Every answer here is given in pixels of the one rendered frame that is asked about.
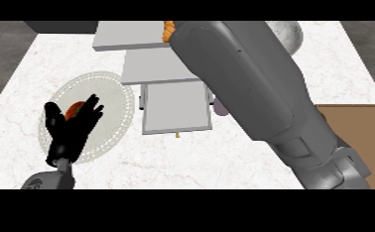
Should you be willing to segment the grey tiered shelf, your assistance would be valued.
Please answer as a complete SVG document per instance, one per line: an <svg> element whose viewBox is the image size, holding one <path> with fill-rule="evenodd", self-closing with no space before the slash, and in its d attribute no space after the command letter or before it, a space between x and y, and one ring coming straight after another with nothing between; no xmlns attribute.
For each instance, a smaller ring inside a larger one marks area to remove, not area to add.
<svg viewBox="0 0 375 232"><path fill-rule="evenodd" d="M163 42L162 21L100 21L94 49L126 51L123 85L141 85L142 134L213 129L213 92Z"/></svg>

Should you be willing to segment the pale purple rounded object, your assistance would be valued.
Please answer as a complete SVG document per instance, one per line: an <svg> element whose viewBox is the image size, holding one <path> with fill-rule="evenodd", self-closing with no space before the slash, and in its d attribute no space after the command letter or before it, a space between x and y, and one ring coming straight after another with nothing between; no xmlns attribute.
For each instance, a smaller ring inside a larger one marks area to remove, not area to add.
<svg viewBox="0 0 375 232"><path fill-rule="evenodd" d="M224 105L219 98L215 99L215 112L219 116L228 116L230 115L230 110L225 107L225 105Z"/></svg>

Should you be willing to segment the brown wooden box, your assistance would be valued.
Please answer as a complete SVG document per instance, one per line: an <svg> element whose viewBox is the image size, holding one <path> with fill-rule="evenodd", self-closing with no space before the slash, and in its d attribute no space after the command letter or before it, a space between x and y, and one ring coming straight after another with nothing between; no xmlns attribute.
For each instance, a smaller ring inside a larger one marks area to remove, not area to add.
<svg viewBox="0 0 375 232"><path fill-rule="evenodd" d="M375 189L375 105L318 104L336 134L359 153L373 173L367 181Z"/></svg>

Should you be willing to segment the red-orange croissant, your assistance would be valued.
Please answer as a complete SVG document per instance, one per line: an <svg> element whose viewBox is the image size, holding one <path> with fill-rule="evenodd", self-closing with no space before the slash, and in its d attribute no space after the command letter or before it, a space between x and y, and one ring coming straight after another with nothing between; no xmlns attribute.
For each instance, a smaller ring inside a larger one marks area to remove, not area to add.
<svg viewBox="0 0 375 232"><path fill-rule="evenodd" d="M66 113L66 119L67 120L70 120L72 118L76 118L79 116L85 105L86 105L86 103L83 101L79 101L72 105L72 107L70 107L70 109Z"/></svg>

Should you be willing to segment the orange ridged food item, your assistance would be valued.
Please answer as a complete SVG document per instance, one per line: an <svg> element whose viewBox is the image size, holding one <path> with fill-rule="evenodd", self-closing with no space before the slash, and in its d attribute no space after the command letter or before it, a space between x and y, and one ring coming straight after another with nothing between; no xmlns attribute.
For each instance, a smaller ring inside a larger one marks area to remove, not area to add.
<svg viewBox="0 0 375 232"><path fill-rule="evenodd" d="M165 31L163 31L163 42L170 43L172 35L176 31L176 26L173 21L165 21Z"/></svg>

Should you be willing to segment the speckled grey round bowl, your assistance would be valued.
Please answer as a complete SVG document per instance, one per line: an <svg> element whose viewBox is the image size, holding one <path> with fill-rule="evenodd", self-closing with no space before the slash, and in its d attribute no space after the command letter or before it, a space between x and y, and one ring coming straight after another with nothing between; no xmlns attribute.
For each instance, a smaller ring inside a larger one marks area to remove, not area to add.
<svg viewBox="0 0 375 232"><path fill-rule="evenodd" d="M281 41L281 44L293 56L303 43L303 30L297 21L268 21L268 25Z"/></svg>

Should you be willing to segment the dark grey appliance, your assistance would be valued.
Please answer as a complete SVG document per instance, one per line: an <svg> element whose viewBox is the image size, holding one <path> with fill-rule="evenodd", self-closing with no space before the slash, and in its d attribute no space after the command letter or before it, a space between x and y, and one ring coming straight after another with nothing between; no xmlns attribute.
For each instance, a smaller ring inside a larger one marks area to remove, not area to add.
<svg viewBox="0 0 375 232"><path fill-rule="evenodd" d="M39 34L94 34L98 21L27 21Z"/></svg>

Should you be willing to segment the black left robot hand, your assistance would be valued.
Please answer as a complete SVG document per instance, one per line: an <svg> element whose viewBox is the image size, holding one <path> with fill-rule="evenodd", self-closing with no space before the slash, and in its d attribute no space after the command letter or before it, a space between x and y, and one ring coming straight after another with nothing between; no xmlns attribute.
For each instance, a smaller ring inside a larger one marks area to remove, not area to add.
<svg viewBox="0 0 375 232"><path fill-rule="evenodd" d="M52 136L52 144L46 162L52 167L58 166L60 159L69 159L75 163L82 155L89 135L103 117L103 105L94 94L76 117L66 119L61 107L55 102L45 105L46 128Z"/></svg>

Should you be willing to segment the round pale grey tray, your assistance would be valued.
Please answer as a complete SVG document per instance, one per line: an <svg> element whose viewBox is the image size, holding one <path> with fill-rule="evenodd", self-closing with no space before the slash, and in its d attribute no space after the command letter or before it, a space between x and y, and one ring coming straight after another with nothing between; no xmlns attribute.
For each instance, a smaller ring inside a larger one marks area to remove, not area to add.
<svg viewBox="0 0 375 232"><path fill-rule="evenodd" d="M134 90L110 71L89 72L70 80L49 103L55 103L60 112L67 114L73 106L86 102L92 95L98 97L97 106L104 106L103 116L89 134L79 164L92 162L110 152L128 132L135 114Z"/></svg>

